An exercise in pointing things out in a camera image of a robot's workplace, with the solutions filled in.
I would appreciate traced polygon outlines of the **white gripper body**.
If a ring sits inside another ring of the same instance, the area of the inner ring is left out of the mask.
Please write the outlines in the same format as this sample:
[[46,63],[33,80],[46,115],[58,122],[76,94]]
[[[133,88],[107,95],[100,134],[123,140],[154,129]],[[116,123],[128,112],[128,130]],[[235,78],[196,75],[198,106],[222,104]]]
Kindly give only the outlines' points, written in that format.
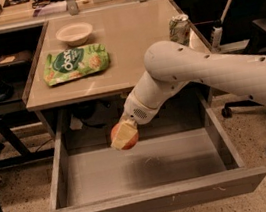
[[121,115],[123,120],[132,120],[139,125],[149,123],[157,114],[156,110],[146,107],[139,102],[134,93],[129,93],[123,110],[124,112]]

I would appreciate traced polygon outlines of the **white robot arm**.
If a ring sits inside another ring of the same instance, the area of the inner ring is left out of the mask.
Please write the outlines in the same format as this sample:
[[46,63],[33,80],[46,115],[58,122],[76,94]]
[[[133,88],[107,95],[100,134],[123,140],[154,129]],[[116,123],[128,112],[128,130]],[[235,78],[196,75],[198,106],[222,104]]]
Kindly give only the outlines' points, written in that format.
[[111,147],[128,150],[138,127],[149,123],[166,100],[189,82],[202,83],[266,106],[266,55],[206,54],[171,41],[156,42],[144,55],[145,72],[129,93],[111,131]]

